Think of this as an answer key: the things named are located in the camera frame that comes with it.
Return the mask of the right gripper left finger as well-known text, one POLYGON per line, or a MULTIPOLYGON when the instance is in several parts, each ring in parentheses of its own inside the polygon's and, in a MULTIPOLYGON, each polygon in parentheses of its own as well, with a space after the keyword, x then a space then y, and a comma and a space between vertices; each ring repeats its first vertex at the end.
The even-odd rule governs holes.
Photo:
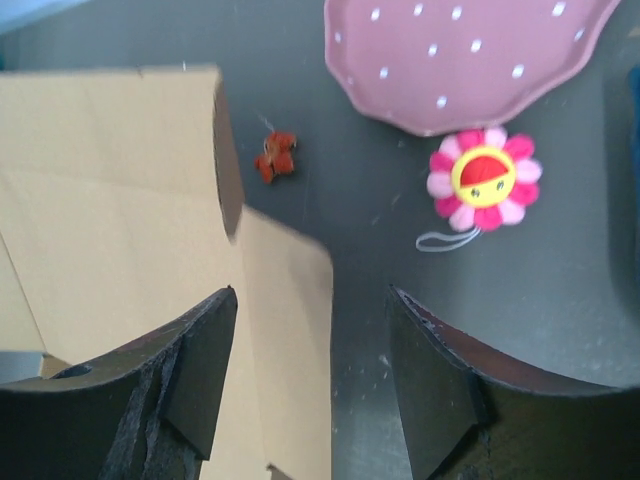
POLYGON ((209 460, 237 314, 232 287, 49 379, 1 387, 4 479, 196 479, 209 460))

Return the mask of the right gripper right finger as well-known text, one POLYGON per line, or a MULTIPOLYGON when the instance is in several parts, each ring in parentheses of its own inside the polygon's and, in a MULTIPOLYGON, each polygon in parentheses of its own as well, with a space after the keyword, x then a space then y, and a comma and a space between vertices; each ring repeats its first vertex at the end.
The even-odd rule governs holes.
POLYGON ((391 367, 416 479, 635 479, 639 390, 502 353, 390 288, 391 367))

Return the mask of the brown cardboard box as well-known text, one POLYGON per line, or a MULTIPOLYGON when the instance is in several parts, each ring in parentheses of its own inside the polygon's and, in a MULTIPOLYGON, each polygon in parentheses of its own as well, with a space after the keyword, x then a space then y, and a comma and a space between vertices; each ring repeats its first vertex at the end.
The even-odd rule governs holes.
POLYGON ((1 77, 1 345, 104 354, 230 286, 207 479, 332 475, 333 268, 245 203, 214 66, 1 77))

